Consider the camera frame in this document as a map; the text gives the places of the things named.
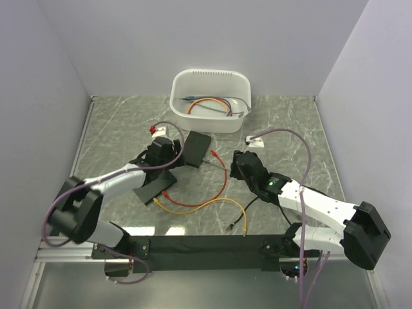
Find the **black network switch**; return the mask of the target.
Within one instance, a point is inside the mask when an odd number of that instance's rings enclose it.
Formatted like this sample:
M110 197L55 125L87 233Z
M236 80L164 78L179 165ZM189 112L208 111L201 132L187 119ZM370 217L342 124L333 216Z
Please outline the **black network switch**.
M212 138L199 132L190 131L184 144L183 160L185 165L199 168Z
M144 205L149 205L154 198L157 198L176 182L176 177L170 171L161 171L148 175L144 185L133 189L133 192Z

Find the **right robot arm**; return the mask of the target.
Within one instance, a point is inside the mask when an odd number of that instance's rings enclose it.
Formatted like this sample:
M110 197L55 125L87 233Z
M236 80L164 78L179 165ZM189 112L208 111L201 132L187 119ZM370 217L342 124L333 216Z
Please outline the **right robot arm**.
M372 204L339 201L301 186L285 175L270 173L256 153L235 151L230 177L243 180L260 200L323 224L310 227L302 223L286 232L283 249L291 257L304 250L320 250L344 254L356 266L373 270L391 239L389 229Z

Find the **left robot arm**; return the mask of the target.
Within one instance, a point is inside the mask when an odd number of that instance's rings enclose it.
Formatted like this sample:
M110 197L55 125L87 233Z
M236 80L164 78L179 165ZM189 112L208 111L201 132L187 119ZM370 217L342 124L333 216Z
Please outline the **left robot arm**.
M81 180L67 179L52 203L42 226L42 239L51 247L72 241L94 242L106 246L114 258L129 251L129 234L114 223L99 220L102 205L133 189L156 181L168 170L183 165L184 141L156 137L142 156L120 169L102 176Z

